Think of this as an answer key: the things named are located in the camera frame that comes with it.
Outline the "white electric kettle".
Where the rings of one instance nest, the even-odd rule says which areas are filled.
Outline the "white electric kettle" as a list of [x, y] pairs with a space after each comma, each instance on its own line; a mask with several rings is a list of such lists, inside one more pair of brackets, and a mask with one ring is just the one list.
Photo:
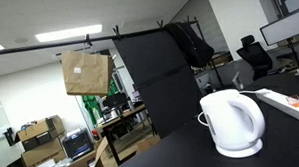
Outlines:
[[262, 149], [265, 121], [253, 99], [236, 89], [226, 89], [202, 97], [200, 104], [220, 154], [245, 158]]

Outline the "black office chair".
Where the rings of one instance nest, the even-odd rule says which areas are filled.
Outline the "black office chair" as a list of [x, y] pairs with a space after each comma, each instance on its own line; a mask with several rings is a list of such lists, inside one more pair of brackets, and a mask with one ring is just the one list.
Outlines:
[[253, 35], [241, 39], [242, 48], [237, 50], [238, 55], [244, 59], [253, 69], [253, 79], [265, 77], [272, 69], [272, 60], [269, 54], [262, 48], [260, 42], [255, 41]]

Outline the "wooden desk with black legs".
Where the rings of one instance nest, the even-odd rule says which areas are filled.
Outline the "wooden desk with black legs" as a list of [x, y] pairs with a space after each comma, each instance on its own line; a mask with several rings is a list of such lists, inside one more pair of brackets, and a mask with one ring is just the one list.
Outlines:
[[120, 159], [118, 157], [118, 153], [114, 147], [113, 140], [112, 140], [111, 128], [118, 123], [120, 124], [125, 123], [132, 115], [140, 113], [146, 109], [147, 109], [146, 106], [142, 104], [137, 108], [135, 108], [134, 110], [131, 110], [128, 113], [122, 113], [120, 116], [113, 118], [110, 121], [105, 122], [103, 125], [100, 126], [100, 129], [103, 130], [105, 136], [107, 137], [107, 143], [111, 149], [111, 152], [115, 158], [117, 165], [119, 166], [124, 162], [128, 161], [129, 159], [131, 159], [135, 155], [135, 153], [131, 153], [130, 155], [126, 156], [124, 159]]

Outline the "black 3D printer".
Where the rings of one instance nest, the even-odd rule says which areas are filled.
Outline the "black 3D printer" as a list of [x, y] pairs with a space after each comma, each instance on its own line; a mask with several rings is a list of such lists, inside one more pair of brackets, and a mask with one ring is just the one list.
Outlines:
[[73, 161], [93, 151], [93, 143], [86, 128], [65, 137], [62, 145], [67, 156]]

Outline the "white monitor back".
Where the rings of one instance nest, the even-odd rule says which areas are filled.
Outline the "white monitor back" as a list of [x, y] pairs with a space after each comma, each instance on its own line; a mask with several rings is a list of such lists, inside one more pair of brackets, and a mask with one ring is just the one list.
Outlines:
[[289, 37], [295, 37], [299, 35], [299, 11], [265, 25], [259, 30], [268, 46], [274, 45]]

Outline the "brown paper bag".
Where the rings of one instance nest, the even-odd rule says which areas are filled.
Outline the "brown paper bag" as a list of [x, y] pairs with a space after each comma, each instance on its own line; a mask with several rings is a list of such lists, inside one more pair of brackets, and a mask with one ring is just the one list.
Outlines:
[[110, 56], [63, 52], [61, 65], [68, 95], [103, 96], [108, 93], [113, 72]]

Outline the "white power strip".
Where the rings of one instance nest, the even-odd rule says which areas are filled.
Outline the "white power strip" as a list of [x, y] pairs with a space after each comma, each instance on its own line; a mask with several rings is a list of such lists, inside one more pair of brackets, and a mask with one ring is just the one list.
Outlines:
[[256, 90], [255, 93], [264, 103], [299, 120], [299, 99], [264, 88]]

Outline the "lower cardboard box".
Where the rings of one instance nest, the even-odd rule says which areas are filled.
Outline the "lower cardboard box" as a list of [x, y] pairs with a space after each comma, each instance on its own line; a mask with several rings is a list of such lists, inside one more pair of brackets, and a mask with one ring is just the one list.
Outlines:
[[58, 138], [22, 154], [25, 167], [36, 167], [50, 159], [58, 162], [65, 158], [64, 149]]

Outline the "green cloth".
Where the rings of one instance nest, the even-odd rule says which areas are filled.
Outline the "green cloth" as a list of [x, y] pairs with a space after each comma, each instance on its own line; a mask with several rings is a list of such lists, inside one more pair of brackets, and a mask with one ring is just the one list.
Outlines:
[[[118, 92], [118, 88], [115, 85], [115, 82], [111, 80], [109, 84], [109, 91], [106, 94], [106, 97], [109, 97], [113, 94]], [[95, 115], [99, 115], [101, 117], [101, 107], [100, 104], [98, 103], [97, 99], [95, 96], [92, 95], [83, 95], [82, 96], [82, 101], [84, 103], [84, 107], [87, 110], [87, 113], [91, 119], [92, 125], [96, 126], [97, 125], [97, 117]]]

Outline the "black horizontal rail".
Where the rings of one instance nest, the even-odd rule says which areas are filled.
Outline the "black horizontal rail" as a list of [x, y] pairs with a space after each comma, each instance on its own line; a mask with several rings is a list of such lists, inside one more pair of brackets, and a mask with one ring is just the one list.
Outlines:
[[138, 32], [133, 32], [129, 34], [121, 34], [119, 32], [118, 25], [113, 28], [114, 35], [111, 36], [105, 36], [105, 37], [99, 37], [99, 38], [93, 38], [93, 37], [88, 37], [87, 35], [85, 36], [84, 39], [82, 40], [75, 40], [75, 41], [69, 41], [69, 42], [57, 42], [57, 43], [49, 43], [49, 44], [44, 44], [44, 45], [31, 45], [31, 46], [26, 46], [26, 47], [20, 47], [20, 48], [12, 48], [12, 49], [2, 49], [0, 50], [0, 55], [2, 54], [13, 54], [13, 53], [19, 53], [19, 52], [27, 52], [27, 51], [32, 51], [32, 50], [42, 50], [42, 49], [49, 49], [49, 48], [55, 48], [55, 47], [60, 47], [60, 46], [71, 46], [71, 45], [76, 45], [76, 44], [82, 44], [82, 43], [93, 43], [93, 42], [99, 42], [99, 41], [105, 41], [105, 40], [114, 40], [114, 39], [126, 39], [130, 37], [135, 37], [135, 36], [140, 36], [144, 34], [152, 34], [156, 32], [160, 32], [164, 30], [164, 27], [166, 27], [168, 24], [164, 24], [164, 21], [162, 20], [161, 22], [157, 21], [157, 24], [159, 25], [156, 29], [148, 29], [144, 31], [138, 31]]

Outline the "cardboard box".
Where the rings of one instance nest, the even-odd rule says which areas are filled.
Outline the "cardboard box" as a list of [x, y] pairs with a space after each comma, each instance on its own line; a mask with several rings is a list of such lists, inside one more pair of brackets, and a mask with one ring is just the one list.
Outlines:
[[65, 131], [62, 120], [58, 115], [53, 115], [35, 124], [26, 126], [15, 135], [15, 143], [20, 142], [25, 151], [35, 149], [50, 140], [54, 140]]
[[65, 158], [64, 149], [58, 138], [22, 154], [25, 167], [36, 167], [50, 159], [58, 162]]

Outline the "upper cardboard box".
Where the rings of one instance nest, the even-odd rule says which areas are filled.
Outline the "upper cardboard box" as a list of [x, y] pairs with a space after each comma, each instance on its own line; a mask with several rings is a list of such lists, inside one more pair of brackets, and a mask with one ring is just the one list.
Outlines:
[[62, 120], [58, 115], [53, 115], [35, 124], [26, 126], [15, 135], [15, 143], [20, 142], [25, 151], [35, 149], [50, 140], [54, 140], [65, 131]]

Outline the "black backdrop panel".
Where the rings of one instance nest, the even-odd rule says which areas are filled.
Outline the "black backdrop panel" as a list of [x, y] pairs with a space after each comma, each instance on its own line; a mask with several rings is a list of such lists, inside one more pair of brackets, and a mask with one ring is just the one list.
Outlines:
[[161, 138], [202, 109], [202, 93], [176, 41], [167, 32], [114, 41]]

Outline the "black hanging backpack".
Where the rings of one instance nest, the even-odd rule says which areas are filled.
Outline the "black hanging backpack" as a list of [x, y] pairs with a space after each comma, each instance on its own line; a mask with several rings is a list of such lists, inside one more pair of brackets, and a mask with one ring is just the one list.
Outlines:
[[188, 23], [170, 23], [164, 29], [174, 38], [189, 66], [206, 66], [214, 54], [214, 49], [201, 39]]

